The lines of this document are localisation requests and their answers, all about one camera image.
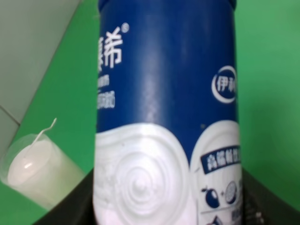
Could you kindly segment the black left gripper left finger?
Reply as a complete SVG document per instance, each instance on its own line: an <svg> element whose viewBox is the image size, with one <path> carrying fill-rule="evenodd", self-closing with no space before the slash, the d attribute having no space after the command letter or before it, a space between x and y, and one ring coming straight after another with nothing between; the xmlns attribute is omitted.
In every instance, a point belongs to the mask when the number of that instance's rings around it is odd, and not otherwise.
<svg viewBox="0 0 300 225"><path fill-rule="evenodd" d="M58 205L39 220L40 225L95 225L92 203L93 170Z"/></svg>

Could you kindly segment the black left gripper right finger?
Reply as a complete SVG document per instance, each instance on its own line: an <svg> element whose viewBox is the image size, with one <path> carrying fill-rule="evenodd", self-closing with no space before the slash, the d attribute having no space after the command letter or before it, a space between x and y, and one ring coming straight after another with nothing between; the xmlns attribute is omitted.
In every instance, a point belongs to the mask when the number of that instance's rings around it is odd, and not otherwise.
<svg viewBox="0 0 300 225"><path fill-rule="evenodd" d="M256 180L245 169L243 176L243 225L300 225L300 212Z"/></svg>

